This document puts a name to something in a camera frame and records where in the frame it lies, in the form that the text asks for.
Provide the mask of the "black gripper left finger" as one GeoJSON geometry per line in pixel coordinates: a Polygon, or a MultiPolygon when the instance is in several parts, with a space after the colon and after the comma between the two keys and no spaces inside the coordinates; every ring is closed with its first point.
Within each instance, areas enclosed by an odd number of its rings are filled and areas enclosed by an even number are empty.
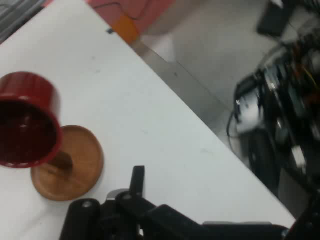
{"type": "Polygon", "coordinates": [[[103,204],[93,198],[68,208],[61,240],[200,240],[203,227],[169,207],[143,198],[145,167],[134,166],[128,190],[103,204]]]}

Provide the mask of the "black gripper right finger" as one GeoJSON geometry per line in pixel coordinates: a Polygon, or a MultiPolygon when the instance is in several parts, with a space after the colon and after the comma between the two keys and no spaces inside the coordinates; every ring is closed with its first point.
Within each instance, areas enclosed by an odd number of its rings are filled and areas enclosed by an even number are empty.
{"type": "Polygon", "coordinates": [[[311,198],[306,210],[284,234],[283,240],[320,239],[320,191],[311,198]]]}

